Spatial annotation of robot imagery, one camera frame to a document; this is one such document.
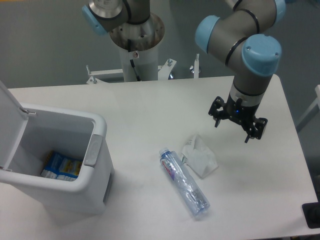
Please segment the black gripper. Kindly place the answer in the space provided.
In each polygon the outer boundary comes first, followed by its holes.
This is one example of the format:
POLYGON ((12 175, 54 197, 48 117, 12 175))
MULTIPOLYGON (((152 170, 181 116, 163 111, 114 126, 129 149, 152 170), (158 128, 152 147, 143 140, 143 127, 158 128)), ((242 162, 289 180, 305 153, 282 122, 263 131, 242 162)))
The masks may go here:
POLYGON ((259 105, 259 103, 250 105, 242 98, 238 98, 236 101, 232 98, 228 98, 225 103, 220 96, 217 96, 212 102, 208 114, 215 121, 215 128, 218 127, 221 120, 226 119, 239 125, 243 125, 243 130, 247 133, 244 142, 247 143, 249 139, 260 140, 268 123, 266 118, 256 118, 256 112, 259 105))

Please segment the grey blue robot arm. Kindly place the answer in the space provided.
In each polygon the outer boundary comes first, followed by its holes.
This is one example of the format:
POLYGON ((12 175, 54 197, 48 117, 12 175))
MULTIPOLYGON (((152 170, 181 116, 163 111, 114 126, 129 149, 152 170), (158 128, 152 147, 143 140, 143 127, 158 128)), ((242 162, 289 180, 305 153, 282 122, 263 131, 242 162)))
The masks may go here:
MULTIPOLYGON (((216 97, 209 115, 219 123, 240 125, 247 139, 260 139, 267 119, 257 109, 282 55, 280 43, 264 34, 286 12, 283 0, 231 0, 232 14, 205 17, 195 31, 197 46, 220 60, 235 76, 227 100, 216 97)), ((148 0, 91 0, 82 14, 98 34, 109 34, 120 50, 126 82, 157 81, 158 46, 164 38, 162 20, 148 0)))

